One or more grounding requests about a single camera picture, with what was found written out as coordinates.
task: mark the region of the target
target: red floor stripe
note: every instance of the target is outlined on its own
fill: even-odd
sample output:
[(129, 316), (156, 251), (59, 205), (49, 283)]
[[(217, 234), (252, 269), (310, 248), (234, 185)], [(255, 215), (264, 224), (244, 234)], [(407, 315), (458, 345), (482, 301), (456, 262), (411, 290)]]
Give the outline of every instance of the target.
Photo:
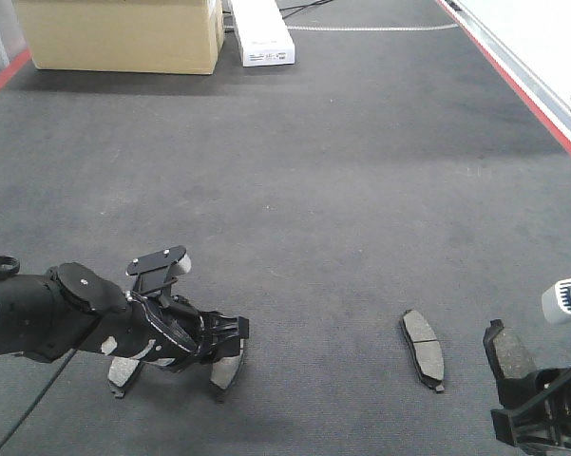
[(523, 100), (523, 102), (528, 106), (530, 111), (536, 116), (536, 118), (544, 125), (544, 127), (549, 130), (549, 132), (553, 135), (553, 137), (558, 140), (561, 146), (565, 149), (566, 152), (571, 156), (571, 142), (566, 138), (566, 136), (561, 133), (560, 129), (555, 126), (553, 122), (547, 117), (547, 115), (542, 112), (542, 110), (537, 106), (536, 103), (532, 101), (532, 99), (528, 96), (528, 94), (521, 88), (509, 75), (509, 73), (499, 65), (499, 63), (494, 60), (494, 58), (490, 55), (488, 50), (479, 42), (473, 34), (466, 28), (466, 25), (454, 14), (450, 6), (446, 3), (445, 0), (437, 0), (441, 4), (441, 6), (446, 10), (446, 12), (456, 21), (462, 29), (465, 31), (466, 35), (471, 39), (471, 41), (479, 48), (479, 50), (484, 54), (485, 58), (492, 64), (494, 69), (501, 75), (501, 77), (506, 81), (507, 84), (517, 93), (517, 95)]
[(0, 71), (0, 90), (4, 87), (10, 78), (12, 78), (17, 71), (21, 69), (29, 61), (29, 50), (26, 49), (14, 58), (10, 65)]

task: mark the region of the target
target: red tape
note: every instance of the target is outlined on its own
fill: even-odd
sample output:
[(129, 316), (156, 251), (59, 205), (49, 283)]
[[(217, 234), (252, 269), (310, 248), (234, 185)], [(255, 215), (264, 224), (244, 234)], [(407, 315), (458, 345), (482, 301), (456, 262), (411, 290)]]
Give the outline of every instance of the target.
[(29, 50), (26, 49), (14, 58), (10, 65), (0, 71), (0, 90), (4, 87), (10, 79), (17, 74), (23, 65), (29, 61)]

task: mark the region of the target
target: white device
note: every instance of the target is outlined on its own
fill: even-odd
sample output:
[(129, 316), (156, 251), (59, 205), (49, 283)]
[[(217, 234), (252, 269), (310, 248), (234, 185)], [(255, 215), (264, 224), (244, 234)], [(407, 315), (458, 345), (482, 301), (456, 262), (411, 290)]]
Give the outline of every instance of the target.
[(275, 0), (228, 0), (244, 67), (295, 63), (294, 40)]
[(542, 294), (542, 313), (551, 324), (571, 323), (571, 278), (560, 280)]

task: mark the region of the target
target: gray carpet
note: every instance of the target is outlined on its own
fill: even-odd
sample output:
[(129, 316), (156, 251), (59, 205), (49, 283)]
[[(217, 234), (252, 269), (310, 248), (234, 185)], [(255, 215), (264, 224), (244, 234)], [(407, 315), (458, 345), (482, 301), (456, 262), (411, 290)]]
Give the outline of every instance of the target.
[[(290, 20), (449, 22), (428, 0)], [(130, 259), (182, 243), (177, 291), (252, 322), (226, 404), (207, 368), (146, 369), (115, 401), (108, 359), (79, 353), (1, 454), (518, 454), (481, 340), (500, 317), (539, 366), (571, 364), (540, 310), (571, 276), (571, 160), (459, 29), (293, 37), (295, 66), (243, 68), (228, 35), (211, 77), (27, 65), (0, 93), (0, 252), (126, 287)], [(442, 395), (409, 308), (442, 340)], [(56, 368), (0, 357), (0, 437)]]

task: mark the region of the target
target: cable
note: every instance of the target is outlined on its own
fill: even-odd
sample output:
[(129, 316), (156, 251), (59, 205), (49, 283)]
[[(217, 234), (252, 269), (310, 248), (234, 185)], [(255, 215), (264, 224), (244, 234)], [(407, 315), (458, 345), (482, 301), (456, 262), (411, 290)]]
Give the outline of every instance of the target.
[(38, 393), (38, 395), (36, 396), (34, 401), (31, 403), (31, 405), (28, 407), (28, 409), (23, 413), (23, 415), (21, 415), (19, 420), (17, 420), (17, 422), (9, 429), (9, 432), (7, 432), (7, 434), (0, 441), (0, 450), (2, 449), (2, 447), (4, 445), (7, 444), (7, 442), (10, 440), (10, 437), (12, 437), (14, 435), (14, 433), (17, 431), (17, 429), (19, 429), (19, 427), (21, 425), (23, 425), (24, 421), (26, 421), (26, 419), (34, 411), (34, 409), (36, 409), (36, 406), (40, 403), (40, 401), (42, 401), (42, 398), (45, 397), (45, 394), (47, 394), (50, 387), (53, 386), (53, 383), (55, 383), (57, 378), (59, 378), (59, 375), (61, 375), (61, 372), (64, 371), (64, 369), (69, 364), (69, 362), (71, 361), (71, 359), (74, 357), (75, 354), (76, 354), (76, 350), (72, 350), (69, 353), (69, 355), (66, 357), (66, 359), (64, 359), (64, 361), (61, 363), (61, 366), (59, 366), (59, 369), (57, 369), (52, 374), (52, 376), (48, 380), (45, 387), (42, 388), (42, 390)]
[[(312, 26), (287, 26), (289, 30), (301, 31), (438, 31), (458, 28), (458, 24), (446, 24), (444, 26), (417, 26), (417, 27), (312, 27)], [(225, 27), (226, 32), (235, 30), (232, 26)]]
[[(333, 0), (316, 0), (312, 3), (308, 3), (306, 5), (296, 5), (294, 7), (285, 7), (285, 8), (279, 8), (278, 10), (283, 12), (283, 11), (289, 11), (289, 10), (296, 10), (286, 16), (283, 16), (283, 19), (287, 19), (290, 16), (293, 16), (294, 14), (299, 13), (302, 10), (305, 10), (306, 8), (310, 8), (310, 7), (320, 7), (321, 5), (325, 5), (327, 3), (331, 3)], [(222, 11), (224, 14), (232, 14), (231, 11), (227, 11), (227, 10), (223, 10)]]
[(288, 17), (292, 17), (294, 14), (298, 14), (299, 12), (305, 10), (306, 8), (320, 7), (321, 5), (326, 5), (328, 3), (331, 3), (332, 1), (333, 0), (316, 0), (315, 2), (309, 3), (307, 5), (300, 5), (297, 7), (283, 8), (283, 9), (281, 9), (281, 11), (295, 10), (295, 11), (290, 12), (289, 14), (285, 14), (283, 16), (283, 20), (287, 19)]

